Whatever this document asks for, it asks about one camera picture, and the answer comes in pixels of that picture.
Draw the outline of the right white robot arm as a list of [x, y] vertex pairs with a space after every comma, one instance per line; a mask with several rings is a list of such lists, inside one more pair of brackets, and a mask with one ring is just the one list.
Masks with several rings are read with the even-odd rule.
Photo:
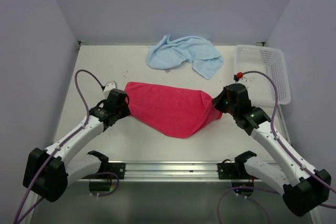
[[298, 217], [328, 200], [331, 175], [325, 169], [317, 170], [292, 148], [267, 113], [251, 104], [243, 84], [224, 87], [212, 104], [217, 111], [230, 114], [236, 125], [256, 140], [278, 165], [273, 167], [247, 151], [235, 158], [236, 176], [260, 179], [281, 195], [288, 209]]

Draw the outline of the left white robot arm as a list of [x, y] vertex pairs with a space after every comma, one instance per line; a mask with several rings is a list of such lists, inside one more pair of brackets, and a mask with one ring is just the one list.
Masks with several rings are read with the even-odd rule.
[[60, 141], [44, 150], [29, 153], [23, 185], [49, 202], [58, 200], [67, 187], [86, 176], [109, 177], [108, 157], [89, 151], [83, 159], [74, 157], [91, 140], [130, 115], [129, 96], [112, 89], [106, 99], [89, 110], [89, 114]]

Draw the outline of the red towel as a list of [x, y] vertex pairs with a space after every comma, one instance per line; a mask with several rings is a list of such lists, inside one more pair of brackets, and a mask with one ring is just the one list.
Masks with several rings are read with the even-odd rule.
[[169, 137], [188, 138], [222, 117], [201, 90], [129, 82], [125, 92], [131, 115]]

